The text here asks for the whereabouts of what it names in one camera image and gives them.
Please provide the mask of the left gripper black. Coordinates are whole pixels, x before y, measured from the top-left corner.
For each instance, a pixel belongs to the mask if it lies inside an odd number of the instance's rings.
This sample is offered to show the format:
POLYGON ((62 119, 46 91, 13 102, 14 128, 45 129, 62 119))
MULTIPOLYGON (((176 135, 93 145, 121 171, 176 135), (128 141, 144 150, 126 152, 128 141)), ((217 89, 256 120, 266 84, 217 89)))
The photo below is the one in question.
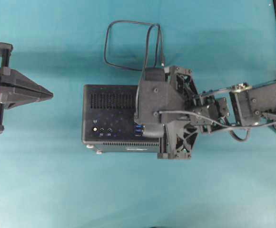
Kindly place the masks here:
POLYGON ((0 85, 16 87, 37 93, 35 95, 24 95, 12 92, 0 93, 0 134, 4 131, 2 124, 4 109, 12 109, 17 106, 42 102, 53 98, 52 92, 30 80, 19 71, 8 67, 12 50, 12 44, 0 42, 0 85))

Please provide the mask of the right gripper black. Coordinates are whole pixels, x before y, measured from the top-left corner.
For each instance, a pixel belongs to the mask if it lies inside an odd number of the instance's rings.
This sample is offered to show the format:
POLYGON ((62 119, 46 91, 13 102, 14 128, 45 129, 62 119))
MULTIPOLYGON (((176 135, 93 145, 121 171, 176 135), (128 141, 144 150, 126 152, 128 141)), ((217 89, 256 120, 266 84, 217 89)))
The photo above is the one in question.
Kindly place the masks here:
POLYGON ((159 109, 164 134, 160 138, 158 159, 191 159, 199 129, 193 125, 195 115, 189 112, 197 106, 194 97, 198 95, 190 69, 180 66, 165 68, 169 79, 168 103, 159 109))

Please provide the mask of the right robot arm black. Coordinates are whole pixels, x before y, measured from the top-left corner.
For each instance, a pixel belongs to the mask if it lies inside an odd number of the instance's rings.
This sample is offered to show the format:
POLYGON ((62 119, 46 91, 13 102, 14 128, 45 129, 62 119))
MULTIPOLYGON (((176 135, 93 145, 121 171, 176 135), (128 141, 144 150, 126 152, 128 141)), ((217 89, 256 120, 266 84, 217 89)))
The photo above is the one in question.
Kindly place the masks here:
POLYGON ((276 130, 276 81, 199 93, 189 69, 170 66, 164 75, 152 112, 160 124, 159 159, 190 159, 199 134, 227 131, 245 142, 254 128, 276 130))

